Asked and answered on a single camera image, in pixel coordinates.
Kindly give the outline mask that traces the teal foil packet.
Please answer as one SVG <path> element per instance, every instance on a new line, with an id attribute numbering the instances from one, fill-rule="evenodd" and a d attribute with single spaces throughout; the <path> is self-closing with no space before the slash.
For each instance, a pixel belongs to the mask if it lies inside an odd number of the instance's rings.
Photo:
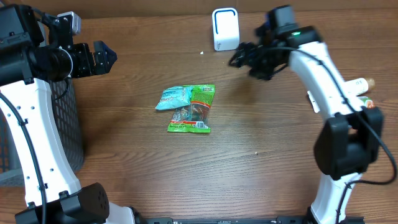
<path id="1" fill-rule="evenodd" d="M 171 110 L 190 104 L 193 86 L 173 86 L 162 92 L 156 110 Z"/>

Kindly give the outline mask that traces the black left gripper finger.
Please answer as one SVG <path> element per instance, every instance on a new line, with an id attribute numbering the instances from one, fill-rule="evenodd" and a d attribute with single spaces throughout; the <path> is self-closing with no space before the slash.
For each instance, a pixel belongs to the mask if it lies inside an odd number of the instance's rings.
<path id="1" fill-rule="evenodd" d="M 95 58 L 97 61 L 115 62 L 118 59 L 116 52 L 111 50 L 103 41 L 94 41 Z"/>
<path id="2" fill-rule="evenodd" d="M 111 60 L 95 59 L 94 75 L 104 75 L 109 73 L 111 67 L 116 61 L 117 61 L 116 59 L 111 59 Z"/>

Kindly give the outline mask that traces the white conditioner tube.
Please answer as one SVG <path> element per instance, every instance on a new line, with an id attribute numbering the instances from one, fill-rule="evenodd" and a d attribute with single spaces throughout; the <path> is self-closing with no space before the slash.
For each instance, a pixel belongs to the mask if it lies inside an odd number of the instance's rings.
<path id="1" fill-rule="evenodd" d="M 373 90 L 375 86 L 376 84 L 373 78 L 357 78 L 347 81 L 344 84 L 344 88 L 357 97 Z"/>

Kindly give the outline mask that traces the green snack bag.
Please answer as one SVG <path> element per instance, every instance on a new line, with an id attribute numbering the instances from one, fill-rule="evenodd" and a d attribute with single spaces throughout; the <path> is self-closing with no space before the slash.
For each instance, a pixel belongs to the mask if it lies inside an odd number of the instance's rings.
<path id="1" fill-rule="evenodd" d="M 177 108 L 167 131 L 171 133 L 211 133 L 208 115 L 215 95 L 215 85 L 192 85 L 190 104 Z"/>

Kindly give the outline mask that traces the green cup noodles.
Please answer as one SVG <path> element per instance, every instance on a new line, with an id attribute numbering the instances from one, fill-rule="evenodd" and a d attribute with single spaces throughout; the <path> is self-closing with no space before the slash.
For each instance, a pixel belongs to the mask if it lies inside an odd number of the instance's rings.
<path id="1" fill-rule="evenodd" d="M 363 104 L 364 104 L 364 106 L 366 108 L 368 108 L 368 109 L 375 108 L 375 104 L 374 104 L 373 100 L 370 99 L 369 97 L 367 97 L 367 96 L 359 96 L 358 98 L 363 102 Z"/>

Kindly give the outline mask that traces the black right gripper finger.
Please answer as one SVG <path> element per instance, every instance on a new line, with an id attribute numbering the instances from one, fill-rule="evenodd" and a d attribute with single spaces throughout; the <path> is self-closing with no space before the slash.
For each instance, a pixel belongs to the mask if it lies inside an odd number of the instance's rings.
<path id="1" fill-rule="evenodd" d="M 250 59 L 251 59 L 251 57 L 248 55 L 234 54 L 230 58 L 228 65 L 230 67 L 241 68 L 241 67 L 247 65 L 249 63 Z"/>
<path id="2" fill-rule="evenodd" d="M 245 59 L 254 54 L 257 46 L 252 42 L 242 42 L 238 45 L 232 59 Z"/>

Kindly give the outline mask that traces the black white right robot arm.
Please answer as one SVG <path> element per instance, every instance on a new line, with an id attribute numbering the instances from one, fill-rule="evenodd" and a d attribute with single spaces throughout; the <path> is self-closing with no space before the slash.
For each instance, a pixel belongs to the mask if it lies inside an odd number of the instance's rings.
<path id="1" fill-rule="evenodd" d="M 248 66 L 250 76 L 261 80 L 289 67 L 315 100 L 324 123 L 313 148 L 322 172 L 320 185 L 302 221 L 362 223 L 362 218 L 347 217 L 345 210 L 353 187 L 378 157 L 381 111 L 367 108 L 346 88 L 326 43 L 314 27 L 296 23 L 291 6 L 269 11 L 256 35 L 259 42 L 239 44 L 229 64 Z"/>

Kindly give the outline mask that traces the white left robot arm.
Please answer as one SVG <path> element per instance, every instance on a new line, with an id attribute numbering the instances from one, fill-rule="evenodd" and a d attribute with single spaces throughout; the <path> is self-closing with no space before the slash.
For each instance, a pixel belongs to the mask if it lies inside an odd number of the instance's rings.
<path id="1" fill-rule="evenodd" d="M 82 187 L 53 115 L 51 84 L 103 75 L 117 55 L 104 42 L 75 44 L 80 18 L 52 16 L 28 5 L 1 8 L 1 111 L 22 167 L 27 208 L 17 223 L 129 223 L 131 207 L 108 200 L 99 183 Z"/>

